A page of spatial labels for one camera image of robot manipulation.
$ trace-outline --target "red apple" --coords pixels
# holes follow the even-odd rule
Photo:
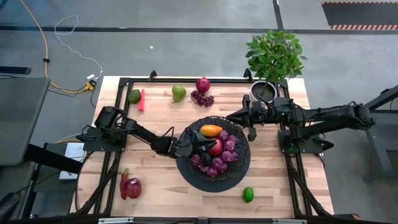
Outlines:
[[[213,157],[219,156],[223,152],[223,143],[219,139],[214,139],[217,143],[209,150],[209,154]]]

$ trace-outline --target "concrete floor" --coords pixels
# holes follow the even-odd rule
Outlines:
[[[276,28],[271,0],[40,0],[27,5],[43,25],[78,14],[82,26]],[[282,20],[289,29],[327,29],[320,1],[280,0]],[[9,1],[0,24],[33,24],[19,1]],[[73,25],[75,21],[65,21]],[[49,75],[64,88],[81,87],[99,68],[62,47],[46,32]],[[303,76],[312,108],[367,103],[380,91],[397,84],[396,35],[299,35]],[[240,77],[247,67],[245,42],[251,34],[215,33],[73,33],[66,44],[103,67],[104,75]],[[44,45],[39,32],[0,31],[0,65],[27,66],[32,77],[44,76]],[[80,132],[91,124],[90,94],[74,98],[48,93],[32,143],[42,145]],[[365,184],[362,175],[379,168],[375,152],[362,131],[341,130],[326,135],[335,147],[325,153],[326,176],[335,213],[357,213],[365,220],[398,221],[396,182]],[[54,200],[39,195],[35,213],[65,214],[70,196]],[[51,207],[45,201],[54,201]]]

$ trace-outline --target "wooden table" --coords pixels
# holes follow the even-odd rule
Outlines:
[[[120,77],[104,77],[94,120],[103,106],[114,106]],[[161,135],[175,126],[177,137],[185,127],[199,118],[227,116],[242,108],[242,97],[249,94],[251,84],[211,84],[209,94],[215,97],[211,108],[199,107],[190,99],[194,83],[182,83],[187,96],[180,103],[172,103],[172,85],[176,83],[135,83],[133,89],[145,89],[145,112],[131,105],[129,117],[140,125]],[[309,108],[304,80],[289,80],[290,97],[303,108]],[[277,142],[278,125],[256,126],[257,139],[250,142],[251,163],[245,178],[234,188],[221,193],[202,192],[192,187],[180,175],[175,160],[156,155],[142,141],[129,136],[122,154],[119,174],[130,169],[130,178],[142,183],[142,195],[122,200],[119,191],[120,175],[114,193],[112,216],[130,217],[218,217],[218,218],[292,218],[292,198],[285,157]],[[93,193],[100,178],[103,152],[95,152],[83,166],[78,183],[79,208]],[[330,213],[333,207],[322,162],[314,155],[304,154],[303,164],[307,185],[317,200]],[[254,188],[254,200],[245,203],[242,192]],[[301,190],[297,186],[300,208],[304,211]],[[101,211],[108,195],[104,190]]]

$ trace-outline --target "green lime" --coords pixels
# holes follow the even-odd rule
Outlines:
[[[181,101],[182,98],[184,98],[185,94],[187,94],[185,88],[180,85],[173,86],[172,92],[174,103],[178,103],[179,101]]]
[[[251,187],[246,187],[246,188],[243,190],[243,200],[244,200],[246,203],[249,203],[249,202],[253,201],[253,199],[254,199],[254,191],[253,191],[253,188],[251,188]]]
[[[129,94],[129,102],[132,104],[138,103],[140,99],[141,99],[141,93],[139,90],[133,90]]]

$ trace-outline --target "green leaves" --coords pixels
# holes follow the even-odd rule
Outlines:
[[[255,77],[269,82],[282,81],[286,76],[294,78],[301,75],[302,60],[308,60],[302,53],[299,40],[290,32],[274,32],[253,36],[252,42],[246,44],[249,52],[245,55],[250,69],[256,72]]]

